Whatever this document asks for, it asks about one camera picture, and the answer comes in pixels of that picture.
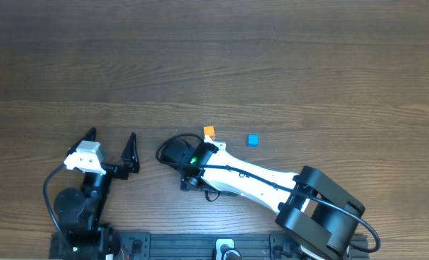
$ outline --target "wooden table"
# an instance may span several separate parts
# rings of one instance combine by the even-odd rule
[[[383,239],[372,259],[429,259],[429,1],[418,0],[0,0],[0,257],[48,256],[42,184],[91,126],[107,162],[138,136],[141,171],[113,182],[103,216],[117,228],[279,230],[247,199],[179,191],[157,163],[162,141],[206,125],[242,160],[319,168],[361,200]],[[81,181],[60,173],[51,200]]]

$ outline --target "tabletop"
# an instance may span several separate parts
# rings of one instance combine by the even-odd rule
[[[233,156],[310,165],[364,203],[372,259],[429,259],[426,0],[0,1],[0,257],[48,256],[42,185],[91,126],[110,163],[137,135],[141,170],[103,214],[119,230],[279,230],[245,198],[179,191],[156,161],[209,125]],[[51,201],[81,181],[59,173]]]

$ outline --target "cable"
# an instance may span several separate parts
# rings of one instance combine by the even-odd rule
[[[75,259],[74,254],[70,251],[72,249],[72,246],[70,246],[70,243],[65,238],[64,234],[62,233],[61,227],[59,227],[59,224],[57,223],[56,216],[54,215],[53,209],[51,208],[51,203],[49,203],[49,196],[48,196],[48,184],[49,181],[52,179],[52,177],[55,176],[60,170],[64,169],[64,164],[62,163],[60,166],[57,167],[45,180],[43,184],[43,195],[44,200],[46,202],[46,207],[48,208],[49,215],[51,216],[51,219],[53,220],[54,226],[56,226],[58,231],[58,237],[59,240],[64,244],[66,251],[69,252],[69,255],[72,259]]]
[[[303,192],[296,191],[296,190],[291,189],[291,188],[287,188],[287,187],[281,186],[281,185],[279,185],[277,183],[268,181],[268,180],[266,180],[266,179],[264,179],[262,177],[254,175],[253,173],[249,173],[246,170],[242,170],[242,169],[235,168],[235,167],[230,167],[229,165],[192,165],[192,164],[186,164],[186,163],[174,163],[174,162],[165,162],[165,161],[163,161],[160,158],[160,151],[161,151],[161,149],[168,142],[170,142],[170,141],[172,141],[174,139],[180,138],[180,137],[196,137],[196,138],[198,138],[199,140],[201,140],[203,142],[203,139],[200,136],[196,135],[196,134],[178,134],[178,135],[175,135],[175,136],[169,138],[168,140],[164,141],[158,147],[158,149],[157,149],[157,151],[155,153],[155,158],[157,159],[157,161],[159,163],[162,163],[164,165],[168,165],[168,166],[171,166],[171,167],[211,168],[211,169],[220,169],[220,170],[235,171],[235,172],[238,172],[239,175],[243,174],[245,176],[252,177],[252,178],[254,178],[254,179],[258,180],[258,181],[261,181],[262,183],[265,183],[265,184],[271,186],[274,189],[280,189],[280,190],[283,190],[283,191],[287,191],[287,192],[290,192],[291,194],[293,194],[295,196],[301,196],[301,197],[310,199],[310,200],[312,200],[314,202],[323,204],[323,205],[325,205],[327,207],[331,207],[332,209],[335,209],[335,210],[337,210],[337,211],[339,211],[339,212],[347,215],[348,217],[351,217],[352,219],[354,219],[355,221],[357,221],[358,223],[360,223],[362,226],[364,226],[364,228],[367,228],[367,230],[370,232],[370,234],[372,234],[373,238],[375,239],[375,246],[373,248],[361,248],[361,247],[356,246],[354,244],[350,244],[354,249],[359,250],[361,252],[365,252],[365,253],[377,252],[380,249],[380,247],[381,247],[381,239],[380,239],[380,236],[378,235],[378,233],[375,231],[375,229],[373,227],[371,227],[365,220],[361,219],[360,217],[354,215],[351,212],[348,212],[346,209],[340,208],[337,205],[332,204],[331,202],[328,202],[328,201],[323,200],[323,199],[319,199],[319,198],[317,198],[315,196],[311,196],[311,195],[305,194]]]

